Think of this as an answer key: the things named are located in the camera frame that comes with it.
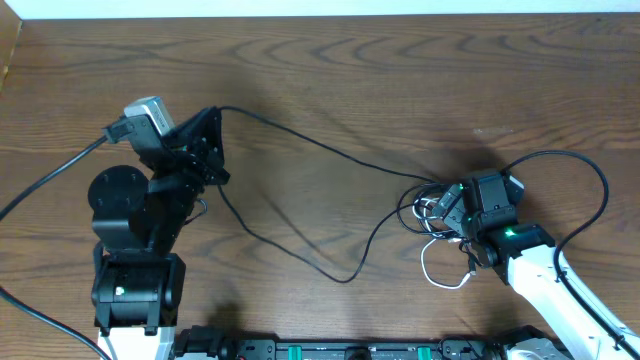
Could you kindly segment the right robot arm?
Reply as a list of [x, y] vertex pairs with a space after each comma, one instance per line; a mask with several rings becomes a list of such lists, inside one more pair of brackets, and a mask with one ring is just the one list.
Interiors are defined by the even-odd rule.
[[578, 277], [553, 237], [519, 221], [524, 185], [507, 170], [487, 170], [436, 188], [429, 212], [470, 245], [474, 266], [493, 269], [526, 299], [564, 346], [547, 339], [519, 340], [509, 359], [636, 359], [639, 336]]

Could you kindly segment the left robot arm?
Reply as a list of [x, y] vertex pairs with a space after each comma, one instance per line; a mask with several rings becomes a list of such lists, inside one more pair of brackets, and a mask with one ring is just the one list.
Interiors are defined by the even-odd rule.
[[160, 132], [157, 115], [123, 115], [104, 128], [127, 141], [153, 175], [111, 167], [91, 183], [88, 201], [95, 279], [91, 300], [99, 347], [113, 359], [170, 359], [186, 265], [172, 248], [209, 185], [224, 185], [221, 111], [201, 110]]

